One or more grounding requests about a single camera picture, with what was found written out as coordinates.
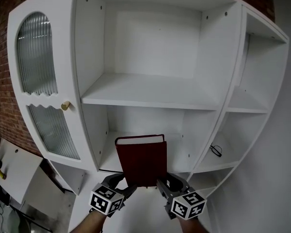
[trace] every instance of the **floor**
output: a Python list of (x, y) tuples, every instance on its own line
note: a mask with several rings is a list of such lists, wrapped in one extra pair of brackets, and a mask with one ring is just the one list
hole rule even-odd
[[(57, 218), (52, 219), (46, 216), (45, 214), (35, 210), (31, 206), (25, 204), (21, 211), (26, 213), (29, 216), (35, 218), (35, 222), (42, 225), (45, 228), (51, 229), (54, 233), (67, 233), (70, 217), (72, 213), (73, 204), (75, 201), (75, 194), (71, 192), (65, 192), (63, 196), (62, 206), (58, 212)], [(19, 208), (20, 205), (13, 201), (11, 203), (14, 207)], [(7, 231), (7, 222), (8, 216), (12, 210), (11, 207), (3, 206), (3, 225), (2, 225), (2, 233), (8, 233)], [(28, 233), (47, 233), (47, 231), (39, 228), (38, 226), (31, 224), (31, 232)]]

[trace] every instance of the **cabinet side panel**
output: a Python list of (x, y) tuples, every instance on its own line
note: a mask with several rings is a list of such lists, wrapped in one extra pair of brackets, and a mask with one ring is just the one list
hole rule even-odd
[(215, 125), (216, 112), (187, 110), (183, 118), (183, 149), (190, 169), (200, 157)]
[(243, 71), (246, 65), (247, 55), (248, 55), (248, 50), (249, 50), (249, 41), (250, 41), (250, 35), (246, 33), (245, 40), (244, 40), (243, 53), (242, 53), (242, 61), (240, 63), (238, 75), (235, 81), (235, 86), (239, 86), (242, 81)]
[(50, 163), (60, 175), (60, 177), (64, 180), (64, 182), (66, 182), (68, 187), (76, 195), (79, 195), (85, 171), (83, 169), (62, 165), (54, 161), (50, 161)]
[(217, 102), (224, 101), (231, 82), (240, 30), (238, 3), (203, 12), (195, 78)]
[(109, 132), (107, 108), (104, 105), (82, 104), (82, 109), (92, 151), (99, 163)]
[(80, 96), (103, 73), (105, 2), (77, 0), (75, 52)]

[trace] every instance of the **frosted glass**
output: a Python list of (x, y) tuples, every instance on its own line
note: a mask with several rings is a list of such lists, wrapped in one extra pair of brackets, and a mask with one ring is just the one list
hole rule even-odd
[(24, 92), (57, 93), (52, 29), (45, 14), (36, 12), (24, 21), (18, 32), (17, 53)]
[(40, 137), (49, 152), (61, 156), (80, 159), (71, 139), (62, 110), (53, 107), (29, 106)]

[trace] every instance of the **door knob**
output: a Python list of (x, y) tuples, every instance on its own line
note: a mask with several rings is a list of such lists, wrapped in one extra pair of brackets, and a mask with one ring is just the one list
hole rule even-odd
[(66, 101), (64, 103), (62, 103), (62, 110), (63, 111), (66, 111), (70, 106), (70, 102), (69, 101)]

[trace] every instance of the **shelf compartment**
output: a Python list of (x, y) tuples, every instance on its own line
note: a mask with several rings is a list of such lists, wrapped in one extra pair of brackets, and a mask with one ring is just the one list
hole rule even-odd
[(283, 78), (287, 44), (256, 35), (249, 36), (244, 52), (239, 88), (269, 109), (274, 103)]
[(145, 74), (103, 74), (82, 103), (216, 110), (214, 100), (191, 79)]
[(198, 10), (159, 1), (77, 0), (83, 104), (219, 109), (235, 66), (241, 6)]
[(17, 36), (17, 56), (24, 92), (38, 95), (58, 93), (52, 29), (45, 14), (35, 12), (23, 22)]
[(261, 105), (253, 96), (236, 86), (229, 102), (228, 112), (268, 113), (268, 109)]
[(222, 170), (195, 173), (189, 180), (189, 184), (198, 191), (211, 192), (230, 173), (232, 168)]
[(196, 172), (207, 172), (227, 167), (235, 166), (240, 160), (241, 156), (232, 148), (225, 136), (218, 132), (213, 146), (218, 145), (222, 148), (222, 156), (216, 156), (210, 149), (206, 156), (197, 168)]
[(243, 7), (247, 15), (246, 32), (261, 36), (263, 38), (274, 39), (282, 43), (286, 43), (287, 39), (274, 26), (270, 25), (266, 20), (260, 18), (255, 12), (249, 8)]
[(99, 169), (122, 171), (114, 141), (120, 136), (164, 134), (169, 172), (190, 172), (201, 155), (216, 111), (82, 104)]
[(190, 173), (175, 173), (176, 175), (178, 175), (179, 177), (183, 178), (184, 180), (187, 180)]
[(215, 187), (212, 188), (207, 188), (207, 189), (203, 189), (203, 190), (199, 190), (198, 192), (201, 194), (201, 196), (203, 198), (207, 198), (208, 195), (215, 189)]
[(237, 165), (258, 136), (267, 114), (226, 113), (212, 145), (222, 148), (218, 157), (208, 149), (195, 172), (218, 170)]
[[(134, 136), (135, 133), (109, 132), (103, 154), (99, 163), (99, 169), (122, 172), (120, 160), (115, 147), (115, 139), (123, 136)], [(182, 138), (179, 134), (165, 134), (167, 142), (167, 171), (189, 171), (188, 155), (181, 151)]]

